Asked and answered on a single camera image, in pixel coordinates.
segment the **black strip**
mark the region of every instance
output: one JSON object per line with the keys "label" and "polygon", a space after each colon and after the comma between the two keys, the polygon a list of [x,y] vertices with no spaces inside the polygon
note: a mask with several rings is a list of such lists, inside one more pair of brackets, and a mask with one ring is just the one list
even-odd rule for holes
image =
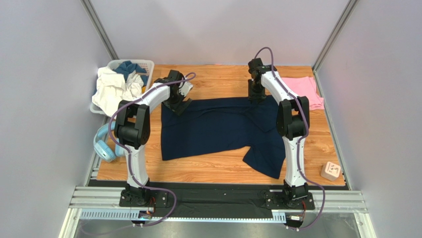
{"label": "black strip", "polygon": [[[125,187],[126,181],[115,180],[96,180],[91,179],[88,187]],[[244,189],[244,190],[280,190],[283,185],[265,185],[265,184],[229,184],[229,183],[189,183],[189,182],[151,182],[152,187],[162,187],[167,189]],[[325,190],[349,190],[345,186],[323,186]],[[321,190],[317,186],[309,186],[309,190]]]}
{"label": "black strip", "polygon": [[[124,189],[126,181],[92,179],[88,186]],[[151,182],[149,186],[172,190],[177,196],[177,206],[171,216],[191,218],[272,218],[272,212],[265,204],[265,193],[272,189],[283,189],[283,185],[176,182]],[[347,186],[324,188],[348,190]],[[309,189],[319,190],[319,187],[310,186]],[[155,216],[165,216],[171,210],[173,202],[174,199],[169,194],[166,207],[157,208]]]}
{"label": "black strip", "polygon": [[[266,208],[265,191],[243,189],[172,189],[177,205],[172,217],[192,218],[272,218]],[[166,215],[173,205],[170,195],[167,208],[157,208],[155,216]]]}

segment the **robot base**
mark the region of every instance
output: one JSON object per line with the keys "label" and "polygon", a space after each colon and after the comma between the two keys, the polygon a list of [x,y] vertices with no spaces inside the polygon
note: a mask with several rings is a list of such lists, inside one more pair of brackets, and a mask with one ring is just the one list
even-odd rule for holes
{"label": "robot base", "polygon": [[120,207],[166,207],[168,193],[165,191],[151,191],[145,188],[132,187],[129,184],[122,190],[119,206]]}
{"label": "robot base", "polygon": [[266,192],[265,193],[265,205],[267,209],[277,210],[303,210],[302,201],[305,202],[306,210],[315,210],[314,197],[312,193],[308,193],[306,198],[300,198],[297,200],[288,200],[288,196],[285,192]]}

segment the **white cloth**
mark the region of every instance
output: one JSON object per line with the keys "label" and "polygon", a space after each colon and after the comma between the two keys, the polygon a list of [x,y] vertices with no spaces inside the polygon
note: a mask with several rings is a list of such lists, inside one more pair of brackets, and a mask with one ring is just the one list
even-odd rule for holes
{"label": "white cloth", "polygon": [[98,69],[97,92],[92,102],[101,108],[107,116],[112,116],[121,100],[133,101],[142,95],[144,83],[135,71],[124,81],[123,74],[108,67]]}

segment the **gray floor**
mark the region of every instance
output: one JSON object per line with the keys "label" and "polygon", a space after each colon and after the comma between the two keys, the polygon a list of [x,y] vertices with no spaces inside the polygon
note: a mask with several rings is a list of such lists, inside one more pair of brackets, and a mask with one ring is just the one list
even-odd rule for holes
{"label": "gray floor", "polygon": [[[306,214],[309,223],[315,214]],[[104,233],[130,225],[129,221],[81,220],[84,230]],[[79,229],[76,238],[88,238]],[[310,229],[301,232],[286,230],[283,224],[267,223],[216,223],[216,222],[163,222],[146,228],[128,228],[102,238],[360,238],[354,214],[323,214]]]}

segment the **metal corner post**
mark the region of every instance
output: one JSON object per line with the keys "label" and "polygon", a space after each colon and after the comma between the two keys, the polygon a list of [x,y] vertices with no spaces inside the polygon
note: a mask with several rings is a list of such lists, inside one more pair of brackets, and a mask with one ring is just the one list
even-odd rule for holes
{"label": "metal corner post", "polygon": [[89,18],[91,19],[92,24],[94,25],[95,29],[97,30],[98,35],[100,36],[101,40],[103,41],[105,49],[107,50],[111,59],[112,60],[118,60],[119,56],[117,55],[116,50],[114,50],[114,47],[111,44],[111,41],[107,36],[106,30],[104,29],[103,25],[101,24],[101,21],[98,18],[97,13],[95,12],[95,9],[94,9],[94,6],[92,5],[91,0],[81,0],[81,3],[84,6]]}
{"label": "metal corner post", "polygon": [[333,46],[335,40],[337,39],[338,35],[340,34],[341,30],[346,24],[347,19],[349,19],[351,13],[355,9],[356,4],[358,2],[359,0],[349,0],[349,2],[347,3],[346,7],[344,8],[343,13],[341,14],[334,29],[332,30],[327,42],[322,48],[321,53],[319,53],[318,58],[316,59],[316,62],[312,66],[312,70],[314,72],[318,72],[319,68],[322,65],[322,62],[324,61],[325,57],[327,56],[328,52],[330,51],[331,47]]}

